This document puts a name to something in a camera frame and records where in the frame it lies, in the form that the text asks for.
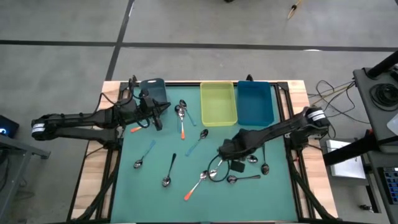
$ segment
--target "yellow bin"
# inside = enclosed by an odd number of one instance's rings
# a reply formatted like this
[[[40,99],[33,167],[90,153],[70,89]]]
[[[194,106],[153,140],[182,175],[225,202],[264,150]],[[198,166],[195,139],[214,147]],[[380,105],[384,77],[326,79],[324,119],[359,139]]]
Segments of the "yellow bin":
[[[200,83],[200,105],[206,127],[231,126],[238,121],[233,82]]]

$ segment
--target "green mat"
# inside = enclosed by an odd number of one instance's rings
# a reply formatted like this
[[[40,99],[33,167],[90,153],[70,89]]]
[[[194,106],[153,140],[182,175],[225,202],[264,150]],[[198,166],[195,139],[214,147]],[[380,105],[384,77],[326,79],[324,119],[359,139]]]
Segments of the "green mat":
[[[181,98],[187,102],[188,112],[197,122],[194,127],[188,116],[185,116],[184,141],[177,131],[177,116],[174,112],[174,106]],[[227,181],[216,183],[206,179],[196,188],[189,201],[184,201],[184,196],[199,181],[200,173],[216,156],[216,149],[222,145],[223,139],[231,139],[240,128],[264,127],[235,124],[207,128],[208,137],[202,139],[190,156],[186,157],[185,152],[195,144],[200,132],[206,128],[201,122],[199,86],[167,87],[167,99],[172,105],[161,117],[163,130],[156,131],[152,125],[130,133],[129,130],[137,125],[127,127],[112,223],[297,221],[283,138],[266,144],[266,161],[270,167],[268,175],[261,175],[261,179],[239,180],[235,184]],[[272,104],[277,122],[279,114],[273,89]],[[134,162],[143,156],[152,140],[156,141],[156,145],[145,157],[142,167],[134,169]],[[170,175],[172,182],[164,188],[161,182],[167,175],[173,153],[177,154],[177,158]],[[261,149],[255,155],[259,158],[258,163],[245,162],[244,173],[231,171],[229,174],[236,177],[261,174]],[[225,162],[222,163],[216,179],[225,175],[226,166]]]

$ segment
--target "blue bin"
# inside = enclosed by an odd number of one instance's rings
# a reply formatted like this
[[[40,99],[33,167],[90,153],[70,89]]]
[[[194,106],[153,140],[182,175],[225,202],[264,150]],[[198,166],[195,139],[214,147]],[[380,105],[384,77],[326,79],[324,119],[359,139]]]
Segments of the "blue bin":
[[[238,123],[268,126],[274,122],[271,86],[267,82],[238,82]]]

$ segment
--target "spoon head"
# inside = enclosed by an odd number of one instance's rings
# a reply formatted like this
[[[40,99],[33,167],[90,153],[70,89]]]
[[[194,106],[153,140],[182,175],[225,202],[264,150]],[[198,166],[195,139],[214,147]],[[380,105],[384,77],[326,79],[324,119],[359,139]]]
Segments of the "spoon head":
[[[184,112],[184,110],[183,110],[182,108],[180,108],[180,109],[178,110],[178,116],[179,116],[180,118],[183,118],[183,117],[185,116],[185,112]]]
[[[142,166],[142,159],[139,159],[139,160],[137,160],[135,163],[134,163],[134,168],[135,169],[138,169],[138,168],[140,168]]]
[[[170,177],[165,177],[162,180],[162,186],[163,187],[167,187],[169,186],[169,184],[171,183],[172,179]]]
[[[228,183],[230,183],[230,184],[235,184],[235,182],[238,180],[238,178],[237,177],[235,177],[234,175],[229,175],[227,178],[226,178],[226,181],[228,181]]]
[[[209,175],[211,178],[215,177],[217,175],[217,170],[211,170]]]
[[[178,112],[180,111],[180,105],[175,105],[174,106],[174,111],[178,114]]]
[[[209,134],[209,130],[204,129],[201,133],[200,133],[200,138],[204,139],[207,137],[207,135]]]
[[[269,165],[268,164],[263,164],[261,166],[261,173],[264,175],[267,175],[269,173]]]
[[[187,103],[184,100],[180,100],[180,106],[184,109],[187,108]]]
[[[258,162],[257,157],[254,156],[254,155],[248,155],[246,159],[247,159],[250,163],[256,163],[256,162]]]
[[[204,180],[204,179],[207,178],[207,170],[204,170],[203,172],[200,173],[200,178],[201,178],[202,180]]]

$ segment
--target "gray floor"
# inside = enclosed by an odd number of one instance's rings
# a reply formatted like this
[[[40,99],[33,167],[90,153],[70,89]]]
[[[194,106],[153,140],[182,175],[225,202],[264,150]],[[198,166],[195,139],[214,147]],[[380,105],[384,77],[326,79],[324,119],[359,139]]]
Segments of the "gray floor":
[[[294,2],[137,0],[124,41],[397,47],[398,6],[393,0],[308,0],[287,22]],[[115,42],[126,6],[127,0],[0,0],[0,39]],[[64,221],[86,142],[34,141],[30,120],[46,113],[93,110],[113,48],[0,45],[0,52],[0,114],[21,124],[18,139],[52,152],[47,161],[33,159],[25,177],[35,197],[16,201],[10,218]],[[307,91],[314,93],[319,80],[348,82],[354,69],[372,67],[389,54],[122,48],[113,80],[132,74],[141,80],[235,80],[250,73],[258,80],[305,80]],[[349,114],[367,121],[358,92],[353,88],[349,93],[356,105]],[[351,106],[345,97],[335,105],[341,110]],[[369,128],[344,116],[331,122],[341,138],[361,137]],[[332,181],[332,191],[340,218],[388,223],[385,212],[358,209],[369,203],[364,187]]]

